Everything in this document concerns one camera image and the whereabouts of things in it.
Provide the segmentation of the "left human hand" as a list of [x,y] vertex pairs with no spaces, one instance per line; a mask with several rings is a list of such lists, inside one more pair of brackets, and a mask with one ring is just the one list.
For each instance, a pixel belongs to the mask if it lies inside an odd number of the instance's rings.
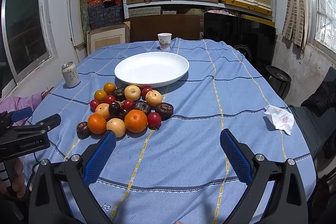
[[12,180],[11,186],[17,198],[23,198],[26,192],[25,178],[23,175],[23,163],[21,159],[17,159],[14,165],[15,177]]

